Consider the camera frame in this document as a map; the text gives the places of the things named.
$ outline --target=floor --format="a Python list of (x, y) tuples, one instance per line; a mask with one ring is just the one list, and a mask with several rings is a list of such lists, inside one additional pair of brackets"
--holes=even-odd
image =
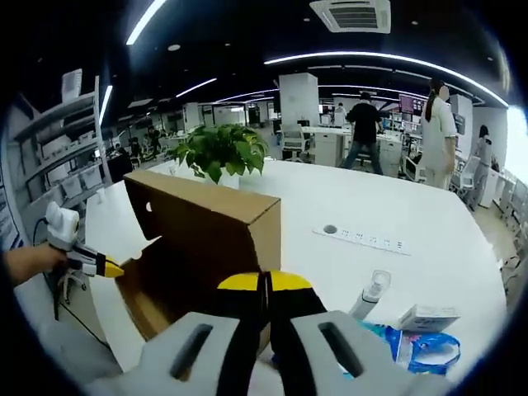
[[(276, 144), (276, 138), (272, 134), (272, 128), (261, 129), (259, 132), (270, 146), (268, 154), (273, 158), (281, 158), (281, 149)], [(497, 258), (497, 265), (500, 267), (509, 257), (515, 255), (515, 248), (513, 246), (512, 231), (499, 219), (499, 215), (500, 210), (494, 204), (489, 209), (478, 207), (473, 212), (475, 221), (482, 230), (485, 238), (493, 247)], [(104, 333), (93, 306), (89, 286), (89, 282), (87, 281), (86, 291), (81, 290), (80, 287), (74, 287), (72, 289), (69, 308), (96, 336), (105, 341)], [(77, 319), (63, 308), (60, 310), (60, 320), (71, 323), (82, 331), (87, 331)]]

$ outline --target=green leaves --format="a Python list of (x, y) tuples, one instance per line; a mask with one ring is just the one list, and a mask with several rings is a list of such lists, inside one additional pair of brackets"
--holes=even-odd
[(195, 176), (218, 183), (225, 167), (230, 175), (243, 175), (246, 168), (251, 173), (258, 169), (262, 174), (266, 141), (254, 130), (241, 125), (201, 126), (192, 132), (176, 149), (170, 152), (180, 165), (185, 159)]

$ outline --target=shelf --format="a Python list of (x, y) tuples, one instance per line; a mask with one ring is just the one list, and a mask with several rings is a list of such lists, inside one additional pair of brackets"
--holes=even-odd
[(94, 123), (95, 123), (95, 116), (89, 115), (87, 117), (81, 118), (80, 120), (75, 120), (74, 122), (70, 122), (69, 124), (63, 126), (60, 130), (56, 131), (55, 133), (51, 135), (43, 136), (43, 139), (38, 139), (38, 142), (43, 145), (47, 144), (64, 134), (69, 134), (70, 132), (73, 132), (75, 130), (78, 130), (85, 126), (89, 126)]
[(61, 103), (51, 109), (38, 115), (26, 128), (21, 130), (15, 136), (17, 142), (23, 142), (29, 139), (33, 134), (43, 130), (45, 127), (51, 125), (53, 122), (63, 120), (73, 114), (85, 111), (93, 106), (94, 92), (90, 92), (80, 97), (76, 97), (72, 101)]
[(62, 157), (55, 158), (51, 161), (48, 161), (47, 163), (43, 163), (40, 165), (31, 175), (27, 176), (24, 180), (24, 183), (27, 183), (34, 177), (37, 177), (42, 174), (46, 174), (47, 172), (55, 169), (56, 167), (59, 167), (63, 163), (66, 163), (67, 161), (70, 161), (77, 157), (78, 155), (81, 155), (83, 153), (87, 153), (91, 150), (94, 150), (97, 148), (97, 140), (93, 139), (88, 144), (81, 144), (75, 148), (70, 148), (68, 151), (65, 151), (62, 153)]
[(71, 198), (69, 200), (66, 200), (62, 207), (63, 208), (66, 208), (66, 209), (71, 209), (73, 208), (74, 206), (77, 206), (79, 205), (81, 202), (83, 202), (84, 200), (87, 200), (88, 198), (90, 198), (91, 196), (93, 196), (95, 193), (97, 193), (97, 190), (99, 190), (100, 188), (103, 188), (105, 186), (104, 183), (101, 183), (101, 184), (98, 184), (97, 186), (95, 187), (92, 187), (90, 190), (86, 190), (86, 191), (83, 191), (81, 194), (79, 194), (78, 196), (75, 196), (74, 198)]

